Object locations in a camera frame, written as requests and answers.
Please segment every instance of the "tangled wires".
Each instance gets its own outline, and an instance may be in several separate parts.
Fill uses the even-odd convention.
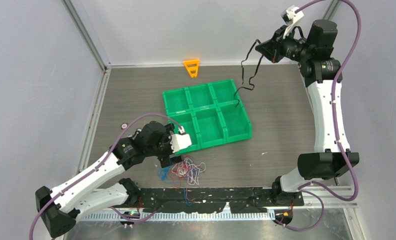
[[[176,163],[171,172],[181,178],[187,179],[189,185],[200,185],[199,176],[200,173],[206,171],[206,164],[201,162],[200,164],[194,164],[192,156],[187,155],[183,161]]]
[[[183,161],[176,163],[173,167],[165,167],[162,168],[158,176],[164,183],[170,183],[167,181],[167,177],[171,179],[171,183],[175,185],[176,188],[182,187],[182,179],[187,179],[187,183],[189,185],[200,185],[199,176],[201,173],[206,171],[206,164],[201,162],[196,165],[194,163],[194,158],[190,155],[186,155]],[[176,175],[179,178],[179,186],[176,186],[175,180],[171,176],[171,174]]]

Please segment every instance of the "blue wire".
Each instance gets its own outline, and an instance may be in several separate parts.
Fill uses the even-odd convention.
[[[161,181],[163,181],[163,183],[174,184],[173,182],[166,181],[169,171],[170,171],[170,168],[171,168],[171,166],[167,166],[167,167],[161,168],[158,172],[158,176],[161,179]]]
[[[183,193],[184,193],[184,195],[185,195],[186,205],[191,206],[192,203],[189,203],[189,202],[188,202],[188,199],[186,198],[186,188],[183,189]]]

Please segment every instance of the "orange plastic piece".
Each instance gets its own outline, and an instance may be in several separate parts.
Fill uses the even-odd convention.
[[[196,78],[198,76],[198,68],[200,66],[199,59],[183,61],[183,65],[191,78]]]

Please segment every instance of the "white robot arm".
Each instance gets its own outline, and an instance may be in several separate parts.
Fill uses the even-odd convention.
[[[172,123],[164,126],[151,121],[142,129],[137,129],[135,135],[120,139],[112,152],[106,152],[67,182],[52,189],[45,186],[39,188],[35,193],[38,211],[60,195],[41,214],[50,236],[56,238],[65,234],[78,220],[93,212],[115,205],[137,203],[140,190],[129,178],[123,178],[109,188],[93,191],[111,178],[142,163],[146,157],[157,156],[162,168],[180,162],[182,157],[174,156],[174,153],[192,143],[182,127],[179,128],[179,134],[174,134],[174,130]],[[63,192],[73,183],[74,186]]]
[[[338,139],[352,166],[360,160],[358,152],[351,152],[344,130],[341,109],[342,74],[337,78],[333,93],[335,102],[332,104],[333,79],[341,67],[341,63],[331,57],[338,34],[337,24],[324,19],[315,20],[308,37],[304,38],[302,29],[297,26],[303,16],[301,11],[291,6],[282,13],[286,25],[276,30],[270,40],[255,47],[272,63],[278,63],[284,57],[298,62],[314,114],[314,152],[300,154],[297,167],[276,178],[272,184],[274,198],[282,195],[290,198],[300,191],[303,184],[346,173],[349,169],[338,147]],[[294,38],[295,28],[299,29],[300,39]]]

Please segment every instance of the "green tray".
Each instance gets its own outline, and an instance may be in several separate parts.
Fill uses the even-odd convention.
[[[244,105],[240,101],[236,107],[236,90],[234,81],[228,79],[162,93],[167,115],[185,128],[192,141],[178,154],[253,137]]]

